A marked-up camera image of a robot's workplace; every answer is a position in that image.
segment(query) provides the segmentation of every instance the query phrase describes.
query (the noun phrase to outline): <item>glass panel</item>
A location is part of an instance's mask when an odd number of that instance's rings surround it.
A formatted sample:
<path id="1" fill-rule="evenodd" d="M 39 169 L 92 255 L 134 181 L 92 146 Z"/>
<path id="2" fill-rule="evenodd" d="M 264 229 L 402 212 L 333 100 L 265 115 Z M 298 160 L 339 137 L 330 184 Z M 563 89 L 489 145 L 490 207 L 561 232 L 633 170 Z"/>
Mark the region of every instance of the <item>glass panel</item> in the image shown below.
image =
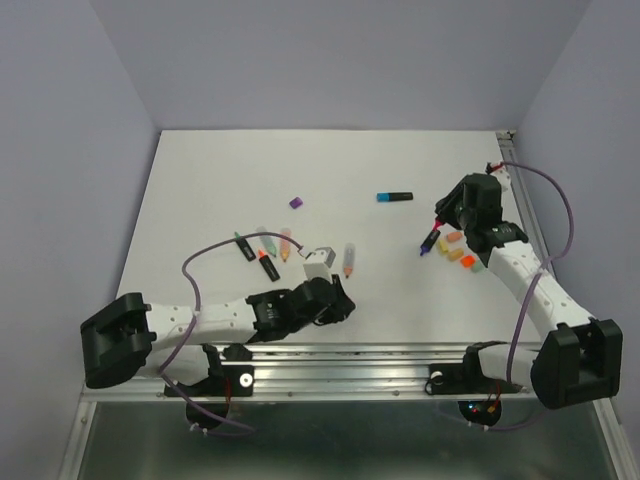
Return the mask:
<path id="1" fill-rule="evenodd" d="M 503 403 L 507 426 L 537 415 Z M 80 478 L 153 480 L 615 478 L 591 405 L 549 412 L 509 433 L 469 428 L 456 402 L 232 406 L 259 430 L 190 432 L 180 403 L 98 405 Z"/>

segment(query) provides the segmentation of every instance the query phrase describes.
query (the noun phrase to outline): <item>purple eraser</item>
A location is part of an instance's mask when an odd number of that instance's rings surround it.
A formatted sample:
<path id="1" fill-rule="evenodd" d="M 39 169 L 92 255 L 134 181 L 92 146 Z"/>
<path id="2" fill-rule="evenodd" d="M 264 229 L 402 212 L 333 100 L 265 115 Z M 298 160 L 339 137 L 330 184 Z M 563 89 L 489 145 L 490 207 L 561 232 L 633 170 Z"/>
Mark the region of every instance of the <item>purple eraser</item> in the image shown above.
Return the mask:
<path id="1" fill-rule="evenodd" d="M 296 209 L 302 205 L 302 199 L 300 197 L 296 197 L 289 202 L 289 205 L 291 205 L 291 208 Z"/>

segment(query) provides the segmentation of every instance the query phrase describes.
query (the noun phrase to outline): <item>white table surface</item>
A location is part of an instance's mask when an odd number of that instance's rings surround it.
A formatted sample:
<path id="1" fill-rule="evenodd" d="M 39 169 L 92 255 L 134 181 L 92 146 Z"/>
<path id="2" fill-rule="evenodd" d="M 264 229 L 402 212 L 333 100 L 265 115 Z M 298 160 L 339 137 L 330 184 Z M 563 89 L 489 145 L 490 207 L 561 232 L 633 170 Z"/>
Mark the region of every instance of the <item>white table surface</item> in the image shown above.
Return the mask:
<path id="1" fill-rule="evenodd" d="M 493 132 L 164 131 L 119 295 L 140 291 L 146 302 L 192 305 L 180 273 L 188 255 L 234 230 L 289 227 L 309 247 L 333 247 L 335 273 L 345 243 L 356 244 L 354 273 L 341 277 L 357 308 L 343 323 L 309 326 L 284 343 L 510 340 L 519 305 L 497 278 L 435 251 L 418 255 L 435 202 L 465 174 L 500 160 Z M 375 194 L 387 191 L 412 191 L 415 199 L 377 203 Z M 304 205 L 293 210 L 296 196 Z M 503 207 L 505 219 L 519 222 L 511 192 Z M 257 252 L 259 240 L 250 243 Z M 297 254 L 274 262 L 282 278 L 272 283 L 231 244 L 193 262 L 191 272 L 203 303 L 304 280 Z M 521 341 L 539 341 L 530 321 Z"/>

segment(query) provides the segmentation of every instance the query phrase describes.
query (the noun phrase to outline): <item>metal frame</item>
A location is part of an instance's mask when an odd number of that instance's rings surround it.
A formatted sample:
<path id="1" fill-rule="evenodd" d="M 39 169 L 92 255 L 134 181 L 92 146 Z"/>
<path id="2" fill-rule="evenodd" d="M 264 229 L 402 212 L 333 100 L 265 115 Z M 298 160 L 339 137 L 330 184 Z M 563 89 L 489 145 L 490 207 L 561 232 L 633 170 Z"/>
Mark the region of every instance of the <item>metal frame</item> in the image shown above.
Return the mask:
<path id="1" fill-rule="evenodd" d="M 518 162 L 511 132 L 496 134 L 505 160 Z M 516 205 L 525 231 L 541 256 L 548 254 L 531 206 L 526 185 L 517 169 L 510 169 Z M 254 345 L 254 395 L 235 402 L 304 401 L 429 401 L 443 397 L 424 393 L 427 364 L 458 362 L 467 344 L 287 344 Z M 536 347 L 538 344 L 523 344 Z M 107 390 L 84 389 L 64 457 L 60 480 L 77 479 L 97 402 L 181 402 L 167 398 L 160 380 L 136 378 Z M 530 399 L 532 394 L 509 395 Z M 449 400 L 458 397 L 446 396 Z M 461 399 L 472 399 L 465 395 Z M 223 400 L 196 398 L 198 401 Z M 629 443 L 609 399 L 593 403 L 606 448 L 621 480 L 640 478 Z"/>
<path id="2" fill-rule="evenodd" d="M 538 344 L 526 344 L 535 348 Z M 384 345 L 260 345 L 252 346 L 255 367 L 251 397 L 235 403 L 316 401 L 410 401 L 442 400 L 424 392 L 428 364 L 459 362 L 466 344 Z M 163 395 L 164 382 L 133 379 L 108 390 L 85 390 L 83 400 L 92 402 L 149 402 L 182 399 Z M 459 399 L 485 398 L 485 394 Z M 532 398 L 533 394 L 505 395 Z M 458 397 L 447 396 L 448 400 Z M 201 397 L 220 401 L 223 397 Z"/>
<path id="3" fill-rule="evenodd" d="M 73 421 L 71 435 L 64 452 L 59 480 L 75 480 L 80 475 L 82 458 L 89 441 L 89 433 L 96 412 L 95 402 L 80 401 L 76 418 Z"/>

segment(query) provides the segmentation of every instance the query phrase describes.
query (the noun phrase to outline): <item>gray wall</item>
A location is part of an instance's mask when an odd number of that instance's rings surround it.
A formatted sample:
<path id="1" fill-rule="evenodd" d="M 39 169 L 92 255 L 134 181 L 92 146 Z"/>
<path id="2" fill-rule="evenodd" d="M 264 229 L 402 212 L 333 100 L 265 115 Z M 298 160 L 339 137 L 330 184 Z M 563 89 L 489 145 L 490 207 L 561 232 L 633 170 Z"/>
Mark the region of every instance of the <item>gray wall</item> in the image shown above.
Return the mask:
<path id="1" fill-rule="evenodd" d="M 576 238 L 557 274 L 567 290 L 625 334 L 618 405 L 640 454 L 640 2 L 594 0 L 517 134 L 521 160 L 566 187 Z M 561 202 L 530 181 L 551 251 L 566 238 Z"/>
<path id="2" fill-rule="evenodd" d="M 91 0 L 163 128 L 514 127 L 588 0 Z"/>
<path id="3" fill-rule="evenodd" d="M 0 471 L 55 478 L 156 134 L 82 0 L 0 2 Z"/>

